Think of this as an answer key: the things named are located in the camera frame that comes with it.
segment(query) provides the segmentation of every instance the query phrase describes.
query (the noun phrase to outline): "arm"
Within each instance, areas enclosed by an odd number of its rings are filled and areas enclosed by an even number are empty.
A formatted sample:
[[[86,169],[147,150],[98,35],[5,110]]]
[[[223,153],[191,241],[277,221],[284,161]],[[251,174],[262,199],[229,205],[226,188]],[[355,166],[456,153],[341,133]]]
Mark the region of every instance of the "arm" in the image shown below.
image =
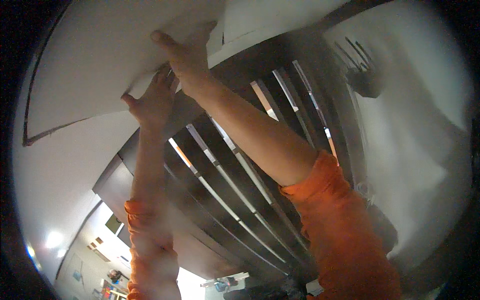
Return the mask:
[[[326,289],[320,299],[399,299],[399,280],[372,230],[362,199],[336,159],[310,148],[210,75],[205,52],[155,32],[185,94],[194,98],[278,184],[301,215]]]
[[[167,222],[162,132],[171,111],[166,70],[154,76],[140,99],[123,95],[140,123],[140,140],[130,200],[125,203],[132,241],[128,299],[180,299],[177,254]]]

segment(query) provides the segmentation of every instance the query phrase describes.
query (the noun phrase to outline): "orange shirt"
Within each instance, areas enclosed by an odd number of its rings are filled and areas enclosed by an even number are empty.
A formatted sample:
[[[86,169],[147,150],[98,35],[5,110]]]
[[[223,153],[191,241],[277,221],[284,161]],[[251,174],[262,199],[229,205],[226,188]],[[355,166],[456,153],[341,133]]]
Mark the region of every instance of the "orange shirt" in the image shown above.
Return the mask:
[[[399,276],[335,157],[322,151],[307,179],[281,191],[300,213],[302,233],[311,242],[325,289],[316,299],[400,299]],[[180,299],[177,255],[161,221],[165,209],[130,200],[125,210],[132,240],[128,299]]]

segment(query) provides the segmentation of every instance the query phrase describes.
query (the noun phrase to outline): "ceiling light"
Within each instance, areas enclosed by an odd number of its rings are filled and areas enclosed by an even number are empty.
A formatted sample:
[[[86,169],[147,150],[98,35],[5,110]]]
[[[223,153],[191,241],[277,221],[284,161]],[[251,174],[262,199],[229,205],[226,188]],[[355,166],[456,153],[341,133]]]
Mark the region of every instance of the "ceiling light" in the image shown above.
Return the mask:
[[[45,243],[45,247],[47,248],[57,247],[58,245],[60,245],[62,240],[63,240],[63,237],[61,236],[61,234],[59,234],[56,231],[52,231],[47,237],[47,242]]]
[[[65,249],[60,249],[59,252],[57,253],[57,257],[58,258],[63,257],[65,256],[65,253],[67,253]]]
[[[35,257],[35,250],[33,250],[32,246],[27,246],[27,251],[30,257]]]

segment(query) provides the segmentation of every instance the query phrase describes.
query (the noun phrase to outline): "hand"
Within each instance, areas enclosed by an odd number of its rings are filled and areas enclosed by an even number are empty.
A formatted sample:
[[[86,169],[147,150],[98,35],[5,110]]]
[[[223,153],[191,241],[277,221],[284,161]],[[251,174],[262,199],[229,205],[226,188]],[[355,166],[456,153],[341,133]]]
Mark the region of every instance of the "hand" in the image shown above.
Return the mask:
[[[150,35],[166,52],[172,70],[181,82],[183,92],[194,99],[214,81],[208,69],[206,43],[215,26],[216,22],[206,24],[192,36],[188,45],[179,44],[160,31],[154,31]]]
[[[158,71],[140,99],[135,99],[129,94],[124,94],[121,97],[128,104],[129,112],[140,123],[140,127],[144,129],[162,129],[168,120],[172,110],[173,96],[177,88],[177,84],[168,87],[166,83],[168,71],[168,65]]]

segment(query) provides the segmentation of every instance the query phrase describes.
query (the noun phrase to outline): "fingernail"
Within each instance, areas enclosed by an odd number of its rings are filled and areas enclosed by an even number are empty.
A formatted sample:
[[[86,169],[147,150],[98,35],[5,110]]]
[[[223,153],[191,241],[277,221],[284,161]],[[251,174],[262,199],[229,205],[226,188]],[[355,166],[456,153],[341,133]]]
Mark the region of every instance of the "fingernail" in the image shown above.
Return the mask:
[[[162,34],[158,31],[154,31],[150,34],[150,38],[156,42],[158,42],[162,38]]]

